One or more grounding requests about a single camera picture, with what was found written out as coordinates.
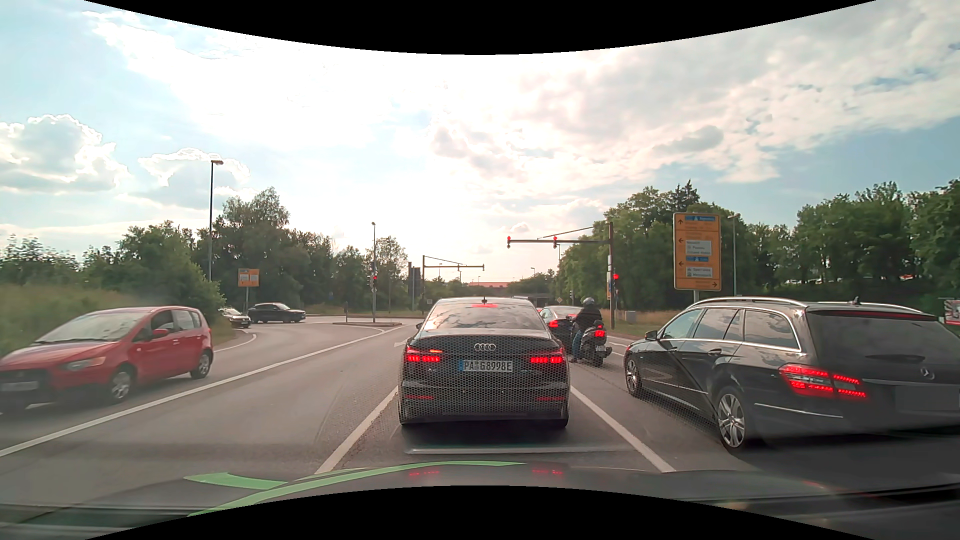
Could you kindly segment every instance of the car hood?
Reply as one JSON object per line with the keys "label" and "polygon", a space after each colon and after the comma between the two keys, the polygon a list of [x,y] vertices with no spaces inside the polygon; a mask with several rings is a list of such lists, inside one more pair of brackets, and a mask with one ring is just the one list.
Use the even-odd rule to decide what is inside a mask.
{"label": "car hood", "polygon": [[[454,485],[558,487],[642,495],[714,504],[808,523],[820,520],[821,527],[825,522],[819,516],[862,510],[864,500],[873,500],[865,494],[760,472],[707,470],[661,474],[557,462],[452,460],[343,469],[288,479],[217,472],[151,484],[69,508],[0,507],[0,516],[8,516],[8,524],[16,524],[4,527],[5,533],[25,535],[32,528],[56,526],[60,533],[70,531],[63,538],[90,538],[257,503]],[[851,499],[860,504],[854,506]]]}
{"label": "car hood", "polygon": [[116,346],[116,341],[76,341],[34,345],[18,349],[0,358],[0,368],[10,366],[30,367],[61,360],[82,359],[82,357],[106,353]]}

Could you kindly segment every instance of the license plate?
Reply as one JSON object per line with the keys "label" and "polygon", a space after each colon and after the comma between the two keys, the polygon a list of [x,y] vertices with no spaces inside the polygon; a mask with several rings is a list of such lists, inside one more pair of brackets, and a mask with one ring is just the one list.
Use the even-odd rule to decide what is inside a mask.
{"label": "license plate", "polygon": [[460,360],[460,371],[513,373],[514,363],[512,360]]}
{"label": "license plate", "polygon": [[960,389],[956,387],[898,386],[895,399],[899,410],[960,410]]}
{"label": "license plate", "polygon": [[3,392],[24,392],[40,388],[40,383],[35,380],[25,382],[4,382],[0,384],[0,391]]}

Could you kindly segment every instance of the rear windshield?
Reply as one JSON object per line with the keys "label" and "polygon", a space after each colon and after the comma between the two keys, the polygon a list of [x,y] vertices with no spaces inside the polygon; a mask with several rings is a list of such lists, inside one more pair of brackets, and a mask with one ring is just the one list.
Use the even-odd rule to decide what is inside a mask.
{"label": "rear windshield", "polygon": [[437,304],[423,323],[424,330],[456,328],[546,330],[543,319],[533,304]]}
{"label": "rear windshield", "polygon": [[845,316],[808,312],[822,356],[897,363],[960,363],[960,337],[929,317]]}

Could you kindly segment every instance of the scooter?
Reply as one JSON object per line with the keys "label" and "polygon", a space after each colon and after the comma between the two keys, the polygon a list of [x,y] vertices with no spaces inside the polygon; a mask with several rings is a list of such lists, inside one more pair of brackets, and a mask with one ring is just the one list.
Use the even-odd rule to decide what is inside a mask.
{"label": "scooter", "polygon": [[580,340],[581,361],[599,367],[612,352],[613,347],[607,347],[607,330],[604,329],[603,322],[596,321]]}

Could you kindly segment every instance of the traffic island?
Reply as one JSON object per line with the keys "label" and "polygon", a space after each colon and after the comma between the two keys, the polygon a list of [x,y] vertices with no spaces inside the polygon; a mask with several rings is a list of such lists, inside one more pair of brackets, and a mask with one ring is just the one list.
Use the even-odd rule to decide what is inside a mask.
{"label": "traffic island", "polygon": [[402,325],[403,323],[396,323],[396,322],[394,322],[394,323],[374,323],[373,321],[370,321],[370,322],[358,322],[358,323],[336,322],[336,323],[330,323],[330,324],[333,324],[333,325],[346,325],[346,326],[352,326],[352,327],[398,327],[398,326]]}

